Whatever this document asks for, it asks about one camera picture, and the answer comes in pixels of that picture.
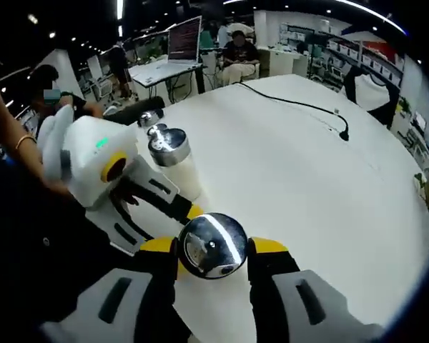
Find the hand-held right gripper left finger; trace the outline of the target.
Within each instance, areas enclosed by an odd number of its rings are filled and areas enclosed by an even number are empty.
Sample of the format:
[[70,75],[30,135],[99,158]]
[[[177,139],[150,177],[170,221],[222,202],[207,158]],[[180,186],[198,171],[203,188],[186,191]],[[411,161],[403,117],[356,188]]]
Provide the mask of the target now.
[[145,242],[138,270],[113,269],[79,295],[76,309],[40,331],[48,342],[173,342],[177,239]]

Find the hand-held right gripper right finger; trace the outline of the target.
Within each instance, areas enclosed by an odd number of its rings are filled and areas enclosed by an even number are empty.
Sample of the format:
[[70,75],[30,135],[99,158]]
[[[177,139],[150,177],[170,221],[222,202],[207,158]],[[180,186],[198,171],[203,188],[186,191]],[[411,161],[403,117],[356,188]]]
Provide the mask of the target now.
[[346,297],[312,270],[301,270],[281,243],[251,237],[250,303],[257,342],[379,342],[383,328],[364,324]]

